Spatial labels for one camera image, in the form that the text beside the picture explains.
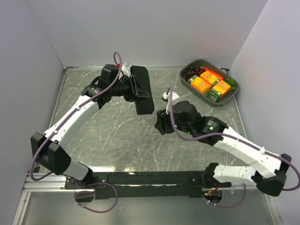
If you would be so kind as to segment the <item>black zippered tool case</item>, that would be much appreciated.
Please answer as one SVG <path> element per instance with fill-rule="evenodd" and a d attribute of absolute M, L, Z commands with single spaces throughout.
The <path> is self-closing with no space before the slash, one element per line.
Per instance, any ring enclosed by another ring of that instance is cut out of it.
<path fill-rule="evenodd" d="M 130 70 L 137 88 L 138 96 L 134 98 L 137 115 L 153 114 L 155 106 L 148 70 L 142 66 L 132 66 Z"/>

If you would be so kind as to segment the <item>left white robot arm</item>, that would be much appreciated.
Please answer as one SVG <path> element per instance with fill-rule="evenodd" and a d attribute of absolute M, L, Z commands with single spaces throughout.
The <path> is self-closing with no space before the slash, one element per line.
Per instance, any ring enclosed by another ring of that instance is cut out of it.
<path fill-rule="evenodd" d="M 106 64 L 56 124 L 42 134 L 35 132 L 31 136 L 33 161 L 51 173 L 76 179 L 81 188 L 90 187 L 93 171 L 72 160 L 65 148 L 80 127 L 113 97 L 133 102 L 138 115 L 152 114 L 155 106 L 148 70 L 141 66 Z"/>

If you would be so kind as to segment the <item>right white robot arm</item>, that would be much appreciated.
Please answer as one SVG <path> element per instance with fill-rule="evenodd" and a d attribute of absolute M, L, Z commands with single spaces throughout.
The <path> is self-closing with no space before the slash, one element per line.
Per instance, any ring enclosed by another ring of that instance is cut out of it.
<path fill-rule="evenodd" d="M 246 163 L 246 166 L 211 163 L 204 176 L 208 186 L 242 183 L 271 196 L 279 196 L 284 190 L 286 172 L 291 166 L 289 155 L 278 155 L 250 142 L 218 118 L 202 116 L 188 101 L 174 104 L 173 101 L 179 99 L 175 92 L 165 92 L 162 99 L 167 106 L 157 112 L 155 124 L 162 135 L 175 132 L 183 140 L 208 144 Z"/>

